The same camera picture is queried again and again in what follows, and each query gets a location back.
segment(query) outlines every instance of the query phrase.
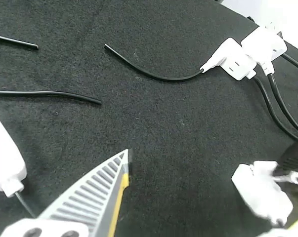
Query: power cord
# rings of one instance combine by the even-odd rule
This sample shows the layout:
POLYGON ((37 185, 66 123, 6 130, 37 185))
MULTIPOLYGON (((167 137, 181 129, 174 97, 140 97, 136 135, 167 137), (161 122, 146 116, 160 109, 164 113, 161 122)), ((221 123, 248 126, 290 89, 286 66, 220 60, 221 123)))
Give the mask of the power cord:
POLYGON ((293 127, 295 129, 298 130, 298 123, 295 121, 295 119, 293 118, 293 116, 291 115, 291 113, 288 111, 283 99, 282 99, 282 96, 279 92, 279 89, 278 89, 278 86, 277 86, 277 83, 276 83, 276 80, 275 80, 275 77, 273 74, 269 74, 267 75, 268 77, 268 80, 269 80, 269 83, 272 87, 272 91, 273 91, 273 94, 275 96, 275 99, 279 105, 279 107, 281 108, 282 112, 284 113, 284 115, 286 116, 286 118, 288 119, 288 121, 293 125, 293 127))
POLYGON ((255 81, 255 83, 258 85, 262 95, 263 95, 263 98, 264 98, 264 101, 266 103, 266 106, 267 106, 267 109, 272 117, 272 119, 274 120, 274 122, 276 123, 276 125, 282 130, 284 131, 287 135, 289 135, 291 138, 293 138, 294 140, 297 140, 298 141, 298 137, 295 136, 293 133, 291 133, 283 124, 282 122, 278 119, 277 115, 275 114, 275 111, 273 109, 273 106, 271 104, 271 100, 269 99, 269 96, 266 92, 266 89, 263 85, 263 83, 260 81, 260 79, 255 76, 253 77, 253 80, 255 81))
POLYGON ((292 58, 291 56, 289 56, 286 53, 283 53, 281 55, 281 57, 283 57, 284 59, 286 59, 288 62, 290 62, 291 64, 293 64, 294 66, 296 66, 298 68, 298 61, 296 61, 294 58, 292 58))
POLYGON ((36 218, 36 215, 32 211, 32 209, 29 207, 29 205, 25 202, 25 200, 22 198, 19 192, 15 192, 15 196, 18 198, 20 203, 23 205, 23 207, 28 211, 28 213, 31 215, 32 218, 36 218))
POLYGON ((137 71, 139 71, 140 73, 149 76, 155 80, 161 80, 161 81, 186 81, 186 80, 190 80, 196 76, 198 76, 199 74, 201 74, 204 70, 201 69, 198 72, 190 75, 190 76, 185 76, 185 77, 180 77, 180 78, 169 78, 169 77, 164 77, 164 76, 159 76, 156 74, 153 74, 143 68, 141 68, 140 66, 134 64, 133 62, 129 61, 128 59, 126 59, 124 56, 122 56, 120 53, 118 53, 116 50, 114 50, 112 47, 110 47, 109 45, 105 44, 105 49, 108 49, 109 51, 111 51, 112 53, 114 53, 117 57, 119 57, 120 59, 122 59, 125 63, 127 63, 129 66, 135 68, 137 71))
POLYGON ((0 40, 7 41, 7 42, 10 42, 10 43, 16 43, 16 44, 19 44, 19 45, 23 45, 23 46, 33 48, 33 49, 39 49, 39 46, 34 44, 34 43, 23 42, 23 41, 20 41, 20 40, 11 39, 11 38, 7 38, 7 37, 3 37, 3 36, 0 36, 0 40))
POLYGON ((41 97, 41 96, 60 96, 67 97, 76 100, 82 100, 94 104, 101 105, 102 102, 100 100, 84 96, 78 95, 69 92, 63 91, 8 91, 8 90, 0 90, 0 96, 13 96, 13 97, 41 97))

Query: cable connector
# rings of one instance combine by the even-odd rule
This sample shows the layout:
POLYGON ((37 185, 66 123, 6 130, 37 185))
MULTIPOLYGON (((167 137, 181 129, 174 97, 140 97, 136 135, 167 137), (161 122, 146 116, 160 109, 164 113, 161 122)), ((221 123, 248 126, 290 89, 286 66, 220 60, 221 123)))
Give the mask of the cable connector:
POLYGON ((265 75, 275 73, 272 61, 287 51, 277 32, 258 27, 241 41, 244 52, 263 69, 265 75))
POLYGON ((22 191, 21 180, 26 178, 25 162, 14 141, 0 122, 0 191, 8 198, 22 191))
POLYGON ((223 42, 200 70, 204 70, 203 73, 205 73, 216 66, 221 66, 236 80, 241 80, 244 77, 251 79, 256 75, 253 70, 256 62, 233 38, 228 38, 223 42))

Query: cord end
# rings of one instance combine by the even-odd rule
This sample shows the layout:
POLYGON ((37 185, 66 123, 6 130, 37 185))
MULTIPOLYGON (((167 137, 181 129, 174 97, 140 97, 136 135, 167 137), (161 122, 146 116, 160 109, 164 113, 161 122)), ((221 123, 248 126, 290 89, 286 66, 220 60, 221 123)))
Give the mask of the cord end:
POLYGON ((1 184, 1 188, 8 198, 12 197, 16 192, 24 190, 24 185, 16 178, 6 180, 1 184))

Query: black fabric surface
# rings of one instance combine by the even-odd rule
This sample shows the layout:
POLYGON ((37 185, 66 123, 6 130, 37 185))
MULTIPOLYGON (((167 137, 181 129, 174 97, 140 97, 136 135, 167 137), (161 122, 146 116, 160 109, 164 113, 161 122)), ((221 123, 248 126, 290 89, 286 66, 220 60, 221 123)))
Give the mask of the black fabric surface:
MULTIPOLYGON (((254 237, 269 230, 231 182, 239 163, 277 159, 292 143, 255 83, 221 68, 186 83, 158 82, 104 49, 107 43, 152 72, 185 76, 228 37, 240 42, 255 28, 212 0, 0 0, 0 35, 40 47, 0 42, 0 89, 103 101, 0 98, 0 120, 27 165, 29 205, 39 214, 89 170, 133 148, 116 236, 254 237)), ((298 71, 282 58, 274 67, 298 121, 298 71)), ((0 193, 0 233, 24 217, 18 200, 0 193)))

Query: white connector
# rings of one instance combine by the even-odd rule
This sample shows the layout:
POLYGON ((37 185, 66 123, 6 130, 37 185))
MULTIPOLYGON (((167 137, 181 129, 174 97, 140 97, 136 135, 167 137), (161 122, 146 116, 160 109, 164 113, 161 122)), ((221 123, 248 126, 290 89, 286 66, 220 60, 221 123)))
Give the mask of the white connector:
POLYGON ((7 197, 22 191, 21 180, 26 178, 25 162, 14 141, 0 122, 0 191, 7 197))
POLYGON ((231 178, 252 213, 269 220, 273 226, 286 224, 293 210, 292 202, 272 176, 276 166, 276 161, 240 164, 231 178))
POLYGON ((203 73, 205 73, 216 66, 221 66, 236 80, 241 80, 244 77, 251 79, 256 75, 253 70, 256 62, 233 38, 228 38, 223 42, 200 70, 204 70, 203 73))
POLYGON ((241 46, 262 67, 266 76, 275 73, 272 61, 287 51, 284 40, 276 32, 262 26, 245 37, 241 46))

